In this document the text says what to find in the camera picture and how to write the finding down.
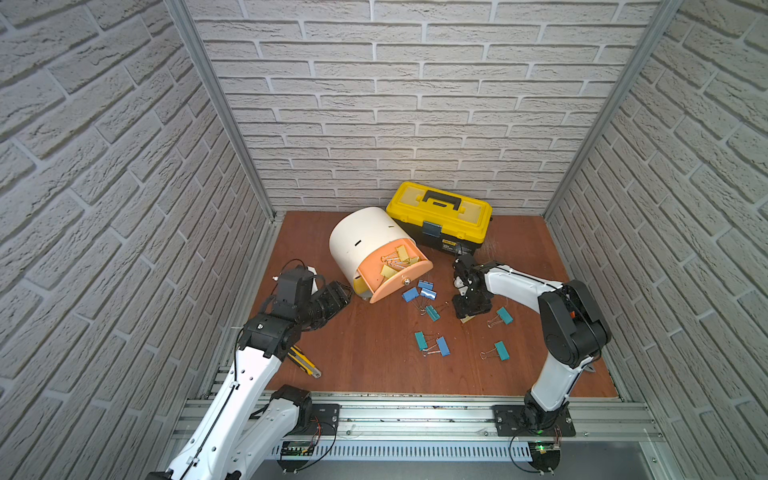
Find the orange top drawer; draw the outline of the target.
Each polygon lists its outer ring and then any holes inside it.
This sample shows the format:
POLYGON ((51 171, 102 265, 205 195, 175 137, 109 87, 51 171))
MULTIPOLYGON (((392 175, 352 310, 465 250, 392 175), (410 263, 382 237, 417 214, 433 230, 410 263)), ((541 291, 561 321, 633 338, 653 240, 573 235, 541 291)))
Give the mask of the orange top drawer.
POLYGON ((394 240, 369 254, 353 276, 357 295, 373 304, 417 280, 433 269, 433 262, 410 238, 394 240))

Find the round white drawer cabinet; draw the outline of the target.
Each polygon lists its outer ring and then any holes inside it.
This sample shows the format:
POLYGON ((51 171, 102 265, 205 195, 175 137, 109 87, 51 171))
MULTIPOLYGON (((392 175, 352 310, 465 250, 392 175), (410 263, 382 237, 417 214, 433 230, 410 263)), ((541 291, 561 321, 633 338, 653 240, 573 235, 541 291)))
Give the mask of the round white drawer cabinet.
POLYGON ((329 239, 329 249, 353 286, 355 271, 369 254, 403 238, 412 239, 384 210, 367 207, 346 216, 335 226, 329 239))

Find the yellow binder clip small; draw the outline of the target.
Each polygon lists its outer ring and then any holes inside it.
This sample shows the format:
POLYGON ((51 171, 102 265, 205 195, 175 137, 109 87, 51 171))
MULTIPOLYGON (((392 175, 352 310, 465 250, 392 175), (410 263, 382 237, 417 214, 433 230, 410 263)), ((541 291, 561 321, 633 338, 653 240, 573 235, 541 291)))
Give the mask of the yellow binder clip small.
POLYGON ((398 255, 398 259, 401 263, 409 263, 410 262, 410 256, 408 254, 408 251, 404 245, 400 245, 396 248, 396 253, 398 255))

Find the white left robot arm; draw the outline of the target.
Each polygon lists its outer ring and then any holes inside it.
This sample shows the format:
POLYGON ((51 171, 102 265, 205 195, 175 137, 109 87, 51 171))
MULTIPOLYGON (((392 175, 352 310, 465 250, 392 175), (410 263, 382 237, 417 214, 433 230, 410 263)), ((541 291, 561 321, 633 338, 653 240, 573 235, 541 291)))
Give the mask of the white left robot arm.
POLYGON ((272 294, 242 327, 224 385, 182 450, 150 479, 249 479, 286 435, 310 420, 308 391, 285 385, 257 402, 305 332, 324 327, 354 291, 300 264, 280 273, 272 294))

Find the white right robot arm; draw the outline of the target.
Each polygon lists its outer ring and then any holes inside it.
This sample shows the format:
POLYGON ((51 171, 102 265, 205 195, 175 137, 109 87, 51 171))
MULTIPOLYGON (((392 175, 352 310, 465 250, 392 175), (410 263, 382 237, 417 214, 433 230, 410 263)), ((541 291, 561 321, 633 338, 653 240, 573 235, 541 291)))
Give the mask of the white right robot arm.
POLYGON ((545 280, 495 261, 479 264, 470 254, 453 261, 452 298, 460 319, 488 313, 495 296, 506 297, 540 316, 548 355, 526 393, 523 427, 538 432, 555 425, 583 371, 602 357, 612 333, 585 283, 545 280))

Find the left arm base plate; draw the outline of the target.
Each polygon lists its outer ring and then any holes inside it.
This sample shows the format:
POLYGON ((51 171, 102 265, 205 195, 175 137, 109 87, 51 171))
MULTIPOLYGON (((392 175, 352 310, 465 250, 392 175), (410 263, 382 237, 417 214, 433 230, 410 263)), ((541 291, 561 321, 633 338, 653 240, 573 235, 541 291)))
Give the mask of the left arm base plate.
POLYGON ((323 435, 334 435, 337 430, 341 405, 337 403, 313 404, 306 415, 303 425, 294 430, 298 435, 314 435, 321 431, 323 435))

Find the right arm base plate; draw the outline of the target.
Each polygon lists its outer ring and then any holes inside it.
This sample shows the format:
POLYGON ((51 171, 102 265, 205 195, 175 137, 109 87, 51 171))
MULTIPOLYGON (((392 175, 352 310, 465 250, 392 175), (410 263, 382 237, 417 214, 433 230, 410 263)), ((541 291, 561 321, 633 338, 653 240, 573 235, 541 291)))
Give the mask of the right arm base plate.
POLYGON ((550 436, 575 437, 576 430, 565 403, 555 411, 540 411, 534 404, 494 405, 491 407, 499 437, 550 436))

